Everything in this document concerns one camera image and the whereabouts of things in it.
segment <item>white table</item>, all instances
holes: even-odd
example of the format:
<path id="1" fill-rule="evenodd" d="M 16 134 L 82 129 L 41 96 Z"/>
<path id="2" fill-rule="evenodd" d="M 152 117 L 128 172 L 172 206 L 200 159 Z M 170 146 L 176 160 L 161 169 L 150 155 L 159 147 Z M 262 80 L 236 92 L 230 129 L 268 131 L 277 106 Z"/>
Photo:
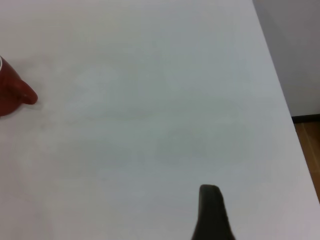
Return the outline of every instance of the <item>white table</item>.
<path id="1" fill-rule="evenodd" d="M 2 0 L 39 102 L 0 119 L 1 240 L 188 240 L 201 184 L 239 240 L 319 240 L 250 0 Z"/>

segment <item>floor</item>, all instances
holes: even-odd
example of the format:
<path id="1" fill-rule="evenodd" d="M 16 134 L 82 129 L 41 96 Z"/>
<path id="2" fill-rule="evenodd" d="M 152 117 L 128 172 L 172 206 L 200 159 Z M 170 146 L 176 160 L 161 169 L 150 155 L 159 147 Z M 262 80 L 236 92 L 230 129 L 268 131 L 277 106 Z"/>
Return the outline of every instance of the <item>floor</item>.
<path id="1" fill-rule="evenodd" d="M 294 126 L 320 201 L 320 122 L 298 123 Z"/>

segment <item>mug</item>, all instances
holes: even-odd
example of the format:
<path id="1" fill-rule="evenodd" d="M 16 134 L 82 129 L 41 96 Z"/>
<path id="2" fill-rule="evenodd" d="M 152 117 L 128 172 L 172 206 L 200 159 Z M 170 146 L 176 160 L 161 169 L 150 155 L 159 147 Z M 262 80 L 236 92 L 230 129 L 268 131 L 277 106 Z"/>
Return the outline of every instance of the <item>mug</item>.
<path id="1" fill-rule="evenodd" d="M 0 56 L 0 117 L 11 114 L 21 104 L 35 104 L 38 96 L 9 63 Z"/>

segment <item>mug handle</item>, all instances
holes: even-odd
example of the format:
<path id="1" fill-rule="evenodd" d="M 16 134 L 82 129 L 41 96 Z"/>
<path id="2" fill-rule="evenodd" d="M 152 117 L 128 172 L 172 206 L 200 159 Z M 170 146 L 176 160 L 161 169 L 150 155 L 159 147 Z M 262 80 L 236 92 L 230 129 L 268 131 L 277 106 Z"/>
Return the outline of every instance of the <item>mug handle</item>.
<path id="1" fill-rule="evenodd" d="M 21 79 L 15 78 L 9 81 L 7 87 L 21 97 L 21 101 L 24 104 L 35 104 L 38 100 L 38 96 L 35 91 Z"/>

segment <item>red mug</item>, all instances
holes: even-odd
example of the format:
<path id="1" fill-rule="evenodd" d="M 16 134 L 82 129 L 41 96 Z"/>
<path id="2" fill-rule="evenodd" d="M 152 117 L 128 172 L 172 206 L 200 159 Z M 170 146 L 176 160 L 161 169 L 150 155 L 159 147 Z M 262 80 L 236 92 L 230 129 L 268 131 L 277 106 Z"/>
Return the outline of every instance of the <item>red mug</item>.
<path id="1" fill-rule="evenodd" d="M 0 117 L 11 114 L 21 104 L 35 104 L 38 96 L 0 56 Z"/>

